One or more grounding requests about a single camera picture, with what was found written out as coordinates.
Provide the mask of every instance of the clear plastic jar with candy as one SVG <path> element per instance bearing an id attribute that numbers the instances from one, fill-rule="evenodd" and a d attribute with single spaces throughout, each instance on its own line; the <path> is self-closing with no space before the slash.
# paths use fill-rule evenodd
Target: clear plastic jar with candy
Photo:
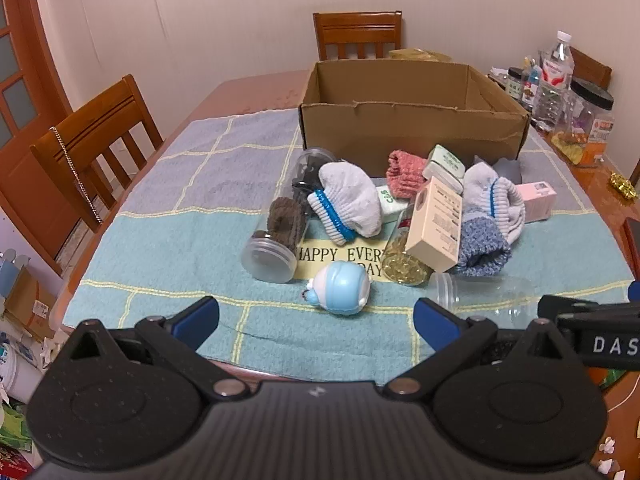
<path id="1" fill-rule="evenodd" d="M 405 251 L 406 240 L 409 236 L 411 217 L 414 214 L 415 197 L 409 201 L 407 208 L 400 213 L 385 251 L 382 253 L 382 272 L 392 282 L 401 285 L 420 285 L 433 272 L 418 258 Z"/>

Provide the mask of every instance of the plastic water bottle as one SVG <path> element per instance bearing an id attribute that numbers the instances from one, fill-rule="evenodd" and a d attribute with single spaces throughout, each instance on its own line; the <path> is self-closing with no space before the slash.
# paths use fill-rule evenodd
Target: plastic water bottle
<path id="1" fill-rule="evenodd" d="M 558 30 L 556 46 L 542 61 L 540 86 L 536 92 L 531 122 L 544 133 L 555 129 L 562 111 L 564 93 L 574 73 L 574 57 L 569 49 L 569 41 L 571 35 Z"/>
<path id="2" fill-rule="evenodd" d="M 500 328 L 526 328 L 536 317 L 538 298 L 533 284 L 517 276 L 458 276 L 434 272 L 426 295 L 457 316 L 478 314 Z M 473 311 L 469 306 L 475 305 Z"/>

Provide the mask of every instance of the soap bar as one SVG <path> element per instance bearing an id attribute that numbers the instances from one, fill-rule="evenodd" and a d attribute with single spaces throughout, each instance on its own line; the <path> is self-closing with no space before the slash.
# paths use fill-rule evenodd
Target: soap bar
<path id="1" fill-rule="evenodd" d="M 436 272 L 458 262 L 462 197 L 432 177 L 418 190 L 406 240 L 407 254 Z"/>
<path id="2" fill-rule="evenodd" d="M 395 222 L 398 220 L 400 213 L 409 205 L 408 200 L 395 198 L 389 191 L 389 186 L 378 186 L 378 199 L 382 208 L 382 223 Z"/>
<path id="3" fill-rule="evenodd" d="M 436 144 L 429 154 L 422 176 L 427 180 L 435 176 L 458 195 L 462 195 L 465 165 L 447 148 Z"/>
<path id="4" fill-rule="evenodd" d="M 516 189 L 524 200 L 524 223 L 545 220 L 551 215 L 551 209 L 556 203 L 556 192 L 546 182 L 531 182 L 520 184 Z"/>

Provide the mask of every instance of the gray cloth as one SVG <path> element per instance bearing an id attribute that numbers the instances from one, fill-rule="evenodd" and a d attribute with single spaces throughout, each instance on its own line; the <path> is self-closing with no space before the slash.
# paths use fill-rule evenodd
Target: gray cloth
<path id="1" fill-rule="evenodd" d="M 474 164 L 484 162 L 479 156 L 474 156 Z M 522 173 L 520 172 L 520 161 L 509 160 L 508 158 L 499 158 L 492 168 L 498 176 L 511 180 L 516 186 L 522 184 Z"/>

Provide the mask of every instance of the wooden chair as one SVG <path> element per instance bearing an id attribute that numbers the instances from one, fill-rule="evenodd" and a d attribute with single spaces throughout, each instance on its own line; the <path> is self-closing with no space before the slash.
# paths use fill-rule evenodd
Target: wooden chair
<path id="1" fill-rule="evenodd" d="M 56 126 L 80 179 L 85 186 L 90 183 L 94 187 L 108 208 L 116 203 L 116 199 L 111 194 L 111 189 L 100 179 L 92 163 L 102 155 L 122 187 L 128 187 L 131 179 L 110 146 L 117 139 L 122 139 L 138 169 L 144 168 L 145 157 L 129 133 L 138 123 L 142 123 L 157 150 L 162 145 L 162 137 L 146 108 L 136 81 L 129 74 Z M 96 232 L 98 221 L 76 187 L 76 180 L 55 134 L 48 130 L 31 146 L 31 152 L 80 218 Z"/>
<path id="2" fill-rule="evenodd" d="M 611 83 L 611 67 L 603 65 L 577 48 L 572 46 L 569 48 L 571 49 L 572 56 L 574 56 L 574 77 L 586 79 L 605 90 L 609 88 L 609 83 Z"/>
<path id="3" fill-rule="evenodd" d="M 373 43 L 376 57 L 384 57 L 383 45 L 393 43 L 394 49 L 401 48 L 402 12 L 337 12 L 333 14 L 314 13 L 318 56 L 327 59 L 326 46 L 338 47 L 338 59 L 346 59 L 345 45 L 356 44 L 358 58 L 366 57 L 365 45 Z"/>

